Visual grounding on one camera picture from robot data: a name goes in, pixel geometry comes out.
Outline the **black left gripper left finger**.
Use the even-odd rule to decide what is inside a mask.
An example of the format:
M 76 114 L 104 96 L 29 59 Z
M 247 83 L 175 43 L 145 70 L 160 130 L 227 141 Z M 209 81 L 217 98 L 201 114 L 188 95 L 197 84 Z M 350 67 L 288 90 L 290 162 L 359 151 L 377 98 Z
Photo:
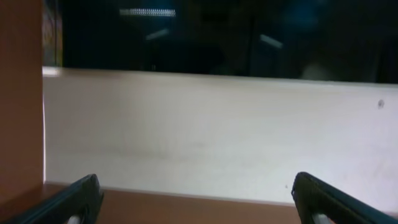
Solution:
M 3 224 L 59 224 L 71 217 L 80 223 L 95 223 L 104 198 L 96 174 L 89 174 Z

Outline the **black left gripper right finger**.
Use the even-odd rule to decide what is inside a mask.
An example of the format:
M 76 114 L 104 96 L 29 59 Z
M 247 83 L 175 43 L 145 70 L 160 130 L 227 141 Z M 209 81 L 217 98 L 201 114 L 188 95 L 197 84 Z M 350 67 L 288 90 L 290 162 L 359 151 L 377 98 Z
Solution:
M 397 219 L 307 172 L 295 176 L 291 191 L 302 224 L 397 224 Z

